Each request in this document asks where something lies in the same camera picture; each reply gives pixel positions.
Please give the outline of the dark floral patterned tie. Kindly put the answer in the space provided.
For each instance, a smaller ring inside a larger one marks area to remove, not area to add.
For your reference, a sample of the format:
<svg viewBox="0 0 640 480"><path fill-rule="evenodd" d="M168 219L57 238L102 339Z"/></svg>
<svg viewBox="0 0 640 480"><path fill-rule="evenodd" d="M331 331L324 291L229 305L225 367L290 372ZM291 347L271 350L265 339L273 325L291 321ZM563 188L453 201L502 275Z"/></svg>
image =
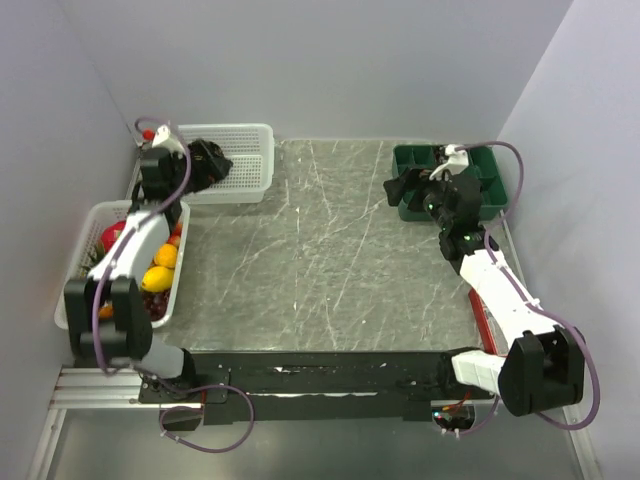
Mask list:
<svg viewBox="0 0 640 480"><path fill-rule="evenodd" d="M215 142L197 139L189 145L191 174L187 186L188 193L208 189L223 181L230 173L233 162L227 158Z"/></svg>

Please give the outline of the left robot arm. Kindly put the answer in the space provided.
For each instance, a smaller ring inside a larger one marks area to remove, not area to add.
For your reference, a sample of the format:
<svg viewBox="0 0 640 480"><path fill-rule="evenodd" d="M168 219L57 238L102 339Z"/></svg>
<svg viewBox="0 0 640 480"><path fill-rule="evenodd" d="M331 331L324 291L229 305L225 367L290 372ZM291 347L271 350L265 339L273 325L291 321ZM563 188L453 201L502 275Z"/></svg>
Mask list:
<svg viewBox="0 0 640 480"><path fill-rule="evenodd" d="M63 292L70 347L77 360L94 360L107 375L130 366L155 376L177 402L197 392L193 356L155 336L141 288L154 255L181 216L180 198L191 170L189 149L181 142L144 152L145 202L131 204L114 246L86 277L68 280Z"/></svg>

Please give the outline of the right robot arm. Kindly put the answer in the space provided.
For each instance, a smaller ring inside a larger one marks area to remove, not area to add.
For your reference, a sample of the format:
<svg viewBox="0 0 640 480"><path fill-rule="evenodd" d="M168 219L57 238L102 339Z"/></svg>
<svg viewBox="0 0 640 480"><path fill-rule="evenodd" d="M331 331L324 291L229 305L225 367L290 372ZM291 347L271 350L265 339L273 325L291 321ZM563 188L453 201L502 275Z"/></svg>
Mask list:
<svg viewBox="0 0 640 480"><path fill-rule="evenodd" d="M456 399L477 387L500 396L515 416L580 402L584 355L574 335L540 310L482 225L480 181L450 173L432 180L425 170L410 168L383 188L391 206L407 191L417 192L419 207L440 229L442 256L478 294L510 344L504 356L480 350L453 355L437 374L439 391Z"/></svg>

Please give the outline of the white fruit basket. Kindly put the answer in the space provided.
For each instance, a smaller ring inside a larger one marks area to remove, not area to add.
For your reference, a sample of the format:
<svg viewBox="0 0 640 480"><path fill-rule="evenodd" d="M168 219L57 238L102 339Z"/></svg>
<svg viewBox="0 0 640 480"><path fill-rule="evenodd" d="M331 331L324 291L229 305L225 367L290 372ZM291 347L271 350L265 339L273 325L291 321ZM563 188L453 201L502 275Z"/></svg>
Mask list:
<svg viewBox="0 0 640 480"><path fill-rule="evenodd" d="M67 269L66 279L86 275L84 267L89 265L90 255L94 252L95 245L99 241L103 231L112 224L124 221L131 203L131 200L107 201L96 204L91 208L85 219L81 233L79 234L77 244ZM174 280L167 299L165 315L162 318L151 322L154 329L160 328L171 321L178 295L178 286L191 216L190 206L186 202L182 201L181 207L182 214L180 222L182 223L182 234L181 243L178 247Z"/></svg>

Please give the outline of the pink dragon fruit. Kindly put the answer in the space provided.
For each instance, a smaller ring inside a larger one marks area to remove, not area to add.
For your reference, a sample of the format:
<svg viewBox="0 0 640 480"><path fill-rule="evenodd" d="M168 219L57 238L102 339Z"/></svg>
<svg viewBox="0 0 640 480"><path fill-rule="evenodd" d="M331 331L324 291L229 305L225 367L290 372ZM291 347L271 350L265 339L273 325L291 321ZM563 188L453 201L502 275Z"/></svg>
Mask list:
<svg viewBox="0 0 640 480"><path fill-rule="evenodd" d="M105 253L108 253L115 245L125 226L125 221L119 221L110 225L103 231L100 237L100 244L102 245Z"/></svg>

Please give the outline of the orange fruit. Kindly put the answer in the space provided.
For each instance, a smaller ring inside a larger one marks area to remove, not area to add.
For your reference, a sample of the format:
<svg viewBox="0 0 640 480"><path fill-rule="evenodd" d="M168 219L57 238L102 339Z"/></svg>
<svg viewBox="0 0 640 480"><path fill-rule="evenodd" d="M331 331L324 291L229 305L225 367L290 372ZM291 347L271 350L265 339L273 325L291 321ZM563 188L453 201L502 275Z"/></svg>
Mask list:
<svg viewBox="0 0 640 480"><path fill-rule="evenodd" d="M156 266L161 266L168 269L174 269L178 259L178 248L170 243L162 245L153 258L153 263Z"/></svg>

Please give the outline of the white perforated empty basket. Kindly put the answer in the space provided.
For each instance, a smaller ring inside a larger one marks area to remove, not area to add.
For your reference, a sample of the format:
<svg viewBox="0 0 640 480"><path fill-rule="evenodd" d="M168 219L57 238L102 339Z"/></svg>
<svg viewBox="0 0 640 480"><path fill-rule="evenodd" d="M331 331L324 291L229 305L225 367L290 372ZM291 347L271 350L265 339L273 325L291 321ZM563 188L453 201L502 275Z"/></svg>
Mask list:
<svg viewBox="0 0 640 480"><path fill-rule="evenodd" d="M256 204L272 185L275 140L264 123L179 125L185 141L216 143L233 162L228 176L208 189L185 195L190 205Z"/></svg>

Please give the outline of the yellow lemon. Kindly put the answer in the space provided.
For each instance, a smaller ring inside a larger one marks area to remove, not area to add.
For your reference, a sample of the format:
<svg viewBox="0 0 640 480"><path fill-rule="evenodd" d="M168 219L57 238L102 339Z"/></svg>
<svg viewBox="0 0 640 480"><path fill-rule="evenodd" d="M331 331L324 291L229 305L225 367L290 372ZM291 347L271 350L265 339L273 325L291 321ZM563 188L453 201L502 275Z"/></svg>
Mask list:
<svg viewBox="0 0 640 480"><path fill-rule="evenodd" d="M161 293L172 287L174 270L154 266L146 271L141 281L141 289L150 293Z"/></svg>

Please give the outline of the purple grapes bunch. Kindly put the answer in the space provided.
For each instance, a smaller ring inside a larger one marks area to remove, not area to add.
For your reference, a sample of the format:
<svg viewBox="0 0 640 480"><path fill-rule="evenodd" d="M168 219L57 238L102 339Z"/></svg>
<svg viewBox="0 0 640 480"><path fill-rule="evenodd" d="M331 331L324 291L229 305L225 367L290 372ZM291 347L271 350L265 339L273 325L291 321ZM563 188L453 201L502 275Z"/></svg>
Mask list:
<svg viewBox="0 0 640 480"><path fill-rule="evenodd" d="M151 321L160 321L166 315L170 291L165 290L157 293L142 291L142 297Z"/></svg>

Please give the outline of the red rectangular box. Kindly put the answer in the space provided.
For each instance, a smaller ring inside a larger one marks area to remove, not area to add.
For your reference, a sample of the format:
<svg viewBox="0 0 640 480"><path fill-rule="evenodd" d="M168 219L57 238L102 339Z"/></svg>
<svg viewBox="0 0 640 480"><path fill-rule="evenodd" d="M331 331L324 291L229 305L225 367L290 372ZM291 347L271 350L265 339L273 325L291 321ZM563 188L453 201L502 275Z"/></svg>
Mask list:
<svg viewBox="0 0 640 480"><path fill-rule="evenodd" d="M485 311L484 303L474 289L469 291L468 297L484 351L489 354L497 355L498 348L489 325L489 316Z"/></svg>

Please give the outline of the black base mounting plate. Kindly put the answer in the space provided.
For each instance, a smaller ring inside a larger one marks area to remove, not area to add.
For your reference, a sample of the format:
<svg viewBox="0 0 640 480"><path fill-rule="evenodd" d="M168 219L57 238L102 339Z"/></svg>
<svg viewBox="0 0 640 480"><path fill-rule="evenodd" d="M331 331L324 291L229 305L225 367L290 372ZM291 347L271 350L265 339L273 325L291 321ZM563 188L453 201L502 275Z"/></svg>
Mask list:
<svg viewBox="0 0 640 480"><path fill-rule="evenodd" d="M197 381L216 390L185 394L146 381L143 405L197 406L207 425L244 421L400 418L428 422L436 403L490 394L459 383L449 351L196 353Z"/></svg>

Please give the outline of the aluminium rail frame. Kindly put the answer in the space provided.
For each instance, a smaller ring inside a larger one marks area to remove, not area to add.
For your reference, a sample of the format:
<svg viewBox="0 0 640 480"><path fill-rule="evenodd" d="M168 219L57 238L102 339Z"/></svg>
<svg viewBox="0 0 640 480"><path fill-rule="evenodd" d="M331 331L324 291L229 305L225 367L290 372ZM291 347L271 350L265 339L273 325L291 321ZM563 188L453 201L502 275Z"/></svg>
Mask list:
<svg viewBox="0 0 640 480"><path fill-rule="evenodd" d="M137 408L141 385L141 378L132 370L105 376L98 368L63 368L49 406L67 410Z"/></svg>

